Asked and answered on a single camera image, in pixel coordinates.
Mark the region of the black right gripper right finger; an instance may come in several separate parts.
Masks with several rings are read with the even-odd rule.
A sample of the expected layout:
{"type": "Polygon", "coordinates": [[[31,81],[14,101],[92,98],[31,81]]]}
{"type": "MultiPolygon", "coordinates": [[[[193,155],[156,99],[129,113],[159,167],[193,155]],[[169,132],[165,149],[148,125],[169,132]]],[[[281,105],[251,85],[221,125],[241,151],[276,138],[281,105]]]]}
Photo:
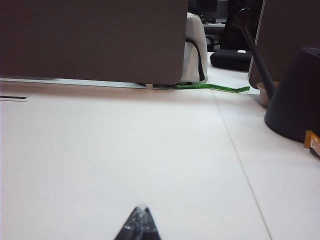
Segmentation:
{"type": "Polygon", "coordinates": [[[151,211],[148,207],[144,210],[143,215],[143,234],[142,239],[143,240],[161,240],[160,234],[158,232],[158,229],[156,227],[155,221],[153,219],[153,216],[151,214],[151,211]]]}

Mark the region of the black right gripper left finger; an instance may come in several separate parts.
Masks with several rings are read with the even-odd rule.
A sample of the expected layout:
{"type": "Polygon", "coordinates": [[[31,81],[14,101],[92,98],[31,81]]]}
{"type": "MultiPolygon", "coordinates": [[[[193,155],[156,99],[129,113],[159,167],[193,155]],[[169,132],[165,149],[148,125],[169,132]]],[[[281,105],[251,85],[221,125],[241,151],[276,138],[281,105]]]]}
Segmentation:
{"type": "Polygon", "coordinates": [[[132,210],[131,214],[114,239],[141,240],[144,234],[144,217],[145,206],[143,204],[140,204],[132,210]]]}

